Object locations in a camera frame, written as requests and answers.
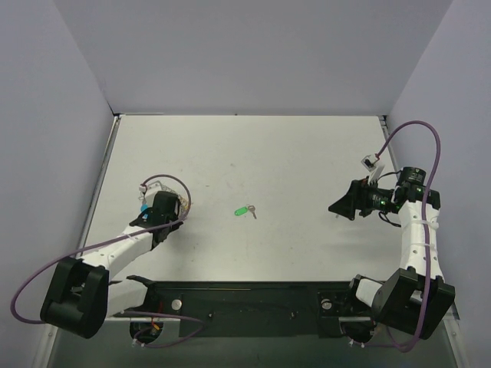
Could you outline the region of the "metal key organizer blue handle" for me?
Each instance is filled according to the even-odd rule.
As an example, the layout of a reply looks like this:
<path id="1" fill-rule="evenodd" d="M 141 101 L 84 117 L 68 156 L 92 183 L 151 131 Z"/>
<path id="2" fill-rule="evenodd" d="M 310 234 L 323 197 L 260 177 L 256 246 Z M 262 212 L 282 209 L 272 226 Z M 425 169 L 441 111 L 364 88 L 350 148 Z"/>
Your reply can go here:
<path id="1" fill-rule="evenodd" d="M 152 205 L 141 203 L 141 211 L 149 207 L 164 207 L 165 205 L 170 209 L 174 209 L 177 216 L 181 216 L 185 211 L 189 209 L 188 201 L 178 194 L 175 190 L 168 186 L 163 185 L 163 190 L 159 191 L 153 200 Z"/>

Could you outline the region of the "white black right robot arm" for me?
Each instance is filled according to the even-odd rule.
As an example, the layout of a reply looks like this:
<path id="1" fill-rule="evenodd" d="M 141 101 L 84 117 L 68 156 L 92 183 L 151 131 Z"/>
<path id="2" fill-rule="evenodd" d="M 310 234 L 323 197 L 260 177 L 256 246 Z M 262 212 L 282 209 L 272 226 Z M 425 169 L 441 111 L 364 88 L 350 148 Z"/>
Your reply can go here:
<path id="1" fill-rule="evenodd" d="M 381 189 L 367 178 L 355 179 L 328 208 L 351 221 L 374 211 L 398 216 L 400 267 L 384 282 L 357 275 L 342 302 L 353 314 L 368 309 L 374 321 L 422 340 L 433 334 L 456 296 L 439 265 L 440 194 L 427 188 L 425 177 L 422 169 L 405 167 L 393 189 Z"/>

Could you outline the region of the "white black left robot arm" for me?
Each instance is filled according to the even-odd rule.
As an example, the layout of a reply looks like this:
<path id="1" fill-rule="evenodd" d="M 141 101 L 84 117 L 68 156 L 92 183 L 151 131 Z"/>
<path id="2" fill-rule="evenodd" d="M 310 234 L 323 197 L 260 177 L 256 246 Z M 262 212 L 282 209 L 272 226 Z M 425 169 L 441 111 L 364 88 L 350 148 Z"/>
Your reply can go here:
<path id="1" fill-rule="evenodd" d="M 119 291 L 110 292 L 112 278 L 182 224 L 178 219 L 181 200 L 176 193 L 158 191 L 151 198 L 152 205 L 130 222 L 121 241 L 81 258 L 68 256 L 58 262 L 41 307 L 43 322 L 91 338 L 106 317 L 129 307 Z"/>

